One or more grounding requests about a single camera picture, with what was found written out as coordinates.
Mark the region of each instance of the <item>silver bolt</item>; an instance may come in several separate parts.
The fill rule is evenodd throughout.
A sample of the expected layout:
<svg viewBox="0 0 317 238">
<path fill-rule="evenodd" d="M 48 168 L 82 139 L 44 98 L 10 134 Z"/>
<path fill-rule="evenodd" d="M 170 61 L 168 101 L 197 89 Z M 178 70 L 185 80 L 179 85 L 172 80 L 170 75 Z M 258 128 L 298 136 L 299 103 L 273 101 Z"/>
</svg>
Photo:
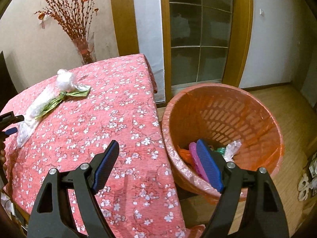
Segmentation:
<svg viewBox="0 0 317 238">
<path fill-rule="evenodd" d="M 265 174 L 267 172 L 266 168 L 264 168 L 264 167 L 260 167 L 259 171 L 262 174 Z"/>
<path fill-rule="evenodd" d="M 80 169 L 81 170 L 86 170 L 88 167 L 89 167 L 89 164 L 83 163 L 83 164 L 81 164 Z"/>
<path fill-rule="evenodd" d="M 230 168 L 230 169 L 233 169 L 236 167 L 236 164 L 234 162 L 228 162 L 227 163 L 227 167 Z"/>
<path fill-rule="evenodd" d="M 56 173 L 56 168 L 52 168 L 49 173 L 50 175 L 54 175 Z"/>
</svg>

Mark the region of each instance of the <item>white plastic bag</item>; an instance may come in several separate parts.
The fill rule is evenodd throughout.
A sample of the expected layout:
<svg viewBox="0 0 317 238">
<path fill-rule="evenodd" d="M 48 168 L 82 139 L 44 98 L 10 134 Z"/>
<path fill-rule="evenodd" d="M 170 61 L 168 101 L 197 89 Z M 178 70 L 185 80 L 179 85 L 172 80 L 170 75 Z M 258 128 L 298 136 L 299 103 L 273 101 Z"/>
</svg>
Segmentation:
<svg viewBox="0 0 317 238">
<path fill-rule="evenodd" d="M 38 116 L 44 107 L 53 98 L 58 96 L 61 91 L 73 91 L 75 89 L 78 89 L 79 91 L 87 91 L 90 89 L 90 86 L 88 85 L 77 84 L 75 74 L 63 69 L 60 69 L 57 72 L 56 86 L 58 90 L 56 90 L 53 86 L 48 85 L 26 110 L 23 115 L 24 121 L 18 123 L 18 148 L 21 148 L 27 142 L 41 122 L 41 117 L 37 119 L 35 119 L 35 117 Z"/>
<path fill-rule="evenodd" d="M 232 158 L 238 152 L 240 147 L 241 147 L 240 140 L 235 140 L 235 141 L 229 143 L 226 146 L 226 151 L 225 151 L 224 156 L 223 156 L 225 161 L 226 162 L 234 162 L 234 160 Z"/>
</svg>

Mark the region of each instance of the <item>trash bin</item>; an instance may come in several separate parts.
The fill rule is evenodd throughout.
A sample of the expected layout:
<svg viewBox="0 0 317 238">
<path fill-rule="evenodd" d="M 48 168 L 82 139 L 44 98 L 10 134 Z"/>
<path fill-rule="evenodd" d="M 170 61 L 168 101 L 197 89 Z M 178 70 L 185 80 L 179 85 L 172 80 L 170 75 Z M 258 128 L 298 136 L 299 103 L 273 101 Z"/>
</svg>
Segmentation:
<svg viewBox="0 0 317 238">
<path fill-rule="evenodd" d="M 234 156 L 243 169 L 265 167 L 271 176 L 279 171 L 284 154 L 280 127 L 270 111 L 254 96 L 224 84 L 198 84 L 180 91 L 167 105 L 162 132 L 175 182 L 185 190 L 217 203 L 220 193 L 190 169 L 177 153 L 191 142 L 225 147 L 234 140 L 242 145 Z M 243 189 L 240 201 L 246 199 Z"/>
</svg>

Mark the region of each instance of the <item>floor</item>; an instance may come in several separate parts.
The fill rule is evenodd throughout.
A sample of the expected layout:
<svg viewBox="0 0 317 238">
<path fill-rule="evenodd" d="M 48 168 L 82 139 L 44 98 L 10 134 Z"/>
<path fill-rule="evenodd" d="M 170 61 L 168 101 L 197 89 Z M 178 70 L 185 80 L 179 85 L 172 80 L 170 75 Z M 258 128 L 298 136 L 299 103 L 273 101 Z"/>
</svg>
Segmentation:
<svg viewBox="0 0 317 238">
<path fill-rule="evenodd" d="M 317 114 L 291 85 L 252 91 L 251 94 L 269 108 L 282 130 L 285 156 L 279 174 L 273 181 L 284 206 L 290 235 L 293 235 L 302 222 L 303 209 L 307 214 L 307 202 L 299 202 L 297 199 L 297 184 L 307 164 L 305 149 L 317 134 Z M 203 196 L 193 196 L 180 203 L 187 227 L 207 223 L 215 209 L 215 205 L 210 205 Z M 245 202 L 238 205 L 231 233 L 239 228 L 244 205 Z"/>
</svg>

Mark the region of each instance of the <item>pink floral tablecloth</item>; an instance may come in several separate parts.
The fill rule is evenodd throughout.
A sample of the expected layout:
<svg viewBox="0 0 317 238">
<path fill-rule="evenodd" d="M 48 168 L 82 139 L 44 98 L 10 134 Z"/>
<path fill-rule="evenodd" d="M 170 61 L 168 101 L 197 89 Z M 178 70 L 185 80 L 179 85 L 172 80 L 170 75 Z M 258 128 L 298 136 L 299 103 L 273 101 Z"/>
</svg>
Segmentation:
<svg viewBox="0 0 317 238">
<path fill-rule="evenodd" d="M 134 238 L 188 236 L 144 55 L 99 61 L 71 71 L 79 83 L 92 86 L 90 94 L 59 105 L 21 149 L 16 148 L 16 134 L 6 140 L 9 195 L 31 213 L 51 168 L 73 170 L 117 140 L 120 155 L 96 196 L 113 233 Z M 23 91 L 2 113 L 24 114 L 55 80 L 56 76 L 51 77 Z M 77 229 L 85 232 L 73 192 L 70 201 Z"/>
</svg>

